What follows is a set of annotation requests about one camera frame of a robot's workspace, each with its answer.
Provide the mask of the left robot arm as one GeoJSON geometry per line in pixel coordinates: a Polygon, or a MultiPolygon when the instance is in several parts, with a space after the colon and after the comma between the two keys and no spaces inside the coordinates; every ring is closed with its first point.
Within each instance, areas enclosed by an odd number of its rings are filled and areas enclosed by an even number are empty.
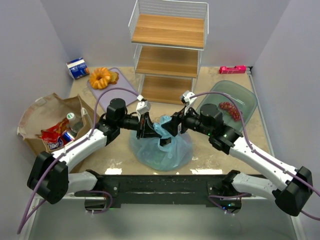
{"type": "Polygon", "coordinates": [[[112,99],[106,113],[84,136],[60,150],[37,155],[27,180],[32,195],[56,204],[68,193],[102,190],[103,179],[99,174],[92,170],[71,171],[86,157],[114,141],[121,129],[135,131],[138,139],[160,137],[150,120],[150,109],[151,104],[143,99],[135,113],[129,114],[123,99],[112,99]]]}

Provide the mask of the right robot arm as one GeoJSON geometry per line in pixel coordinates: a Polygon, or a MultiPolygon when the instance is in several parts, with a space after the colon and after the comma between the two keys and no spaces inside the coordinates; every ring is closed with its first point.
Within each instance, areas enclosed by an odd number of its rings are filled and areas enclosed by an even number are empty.
{"type": "Polygon", "coordinates": [[[288,165],[259,149],[241,132],[225,124],[223,114],[214,104],[204,104],[200,113],[185,107],[161,126],[172,136],[186,130],[207,135],[216,150],[256,169],[263,178],[231,171],[225,184],[241,194],[272,200],[288,215],[298,216],[313,193],[313,178],[308,168],[288,165]]]}

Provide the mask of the red bull can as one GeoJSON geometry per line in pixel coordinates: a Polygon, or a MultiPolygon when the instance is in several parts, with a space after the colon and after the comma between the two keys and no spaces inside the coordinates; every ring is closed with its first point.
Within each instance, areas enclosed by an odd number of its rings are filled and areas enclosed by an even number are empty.
{"type": "Polygon", "coordinates": [[[67,144],[74,141],[76,136],[77,136],[77,134],[74,133],[71,129],[67,129],[62,133],[61,139],[63,141],[63,144],[66,146],[67,144]]]}

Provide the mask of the red candy bag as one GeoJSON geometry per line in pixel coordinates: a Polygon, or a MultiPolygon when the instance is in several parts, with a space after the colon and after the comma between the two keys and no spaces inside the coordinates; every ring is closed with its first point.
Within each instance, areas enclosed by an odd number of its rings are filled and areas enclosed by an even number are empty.
{"type": "Polygon", "coordinates": [[[41,130],[40,138],[46,143],[50,150],[56,150],[65,146],[61,135],[68,129],[69,121],[65,117],[54,126],[41,130]]]}

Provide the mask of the green label water bottle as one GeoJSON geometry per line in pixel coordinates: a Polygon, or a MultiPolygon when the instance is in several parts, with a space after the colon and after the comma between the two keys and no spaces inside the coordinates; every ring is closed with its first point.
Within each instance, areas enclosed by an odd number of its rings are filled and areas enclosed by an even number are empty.
{"type": "Polygon", "coordinates": [[[73,112],[69,112],[66,115],[66,118],[68,120],[70,130],[75,134],[77,134],[83,128],[84,123],[82,121],[82,118],[78,115],[75,115],[73,112]]]}

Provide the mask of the brown paper grocery bag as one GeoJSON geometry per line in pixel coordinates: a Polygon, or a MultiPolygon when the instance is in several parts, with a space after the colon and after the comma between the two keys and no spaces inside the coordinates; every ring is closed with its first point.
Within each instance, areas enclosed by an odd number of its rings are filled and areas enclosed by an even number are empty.
{"type": "Polygon", "coordinates": [[[76,140],[86,135],[92,129],[92,124],[100,117],[79,95],[62,99],[52,93],[39,98],[24,112],[17,127],[17,134],[22,137],[35,155],[43,151],[52,153],[60,150],[64,146],[55,150],[49,149],[40,138],[41,130],[53,127],[66,118],[68,113],[74,113],[83,121],[83,128],[77,133],[76,140]]]}

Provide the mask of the light blue plastic bag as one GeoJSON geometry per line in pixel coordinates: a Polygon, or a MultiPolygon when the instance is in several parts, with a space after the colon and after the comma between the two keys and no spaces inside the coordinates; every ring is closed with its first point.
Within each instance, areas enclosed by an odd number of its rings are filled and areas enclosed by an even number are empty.
{"type": "Polygon", "coordinates": [[[155,122],[155,131],[162,139],[171,138],[171,142],[165,146],[160,145],[160,138],[136,138],[136,132],[130,133],[129,147],[137,160],[142,164],[157,171],[173,171],[186,165],[193,157],[193,142],[190,135],[178,133],[172,136],[162,127],[162,124],[171,120],[168,115],[162,115],[159,122],[155,122]]]}

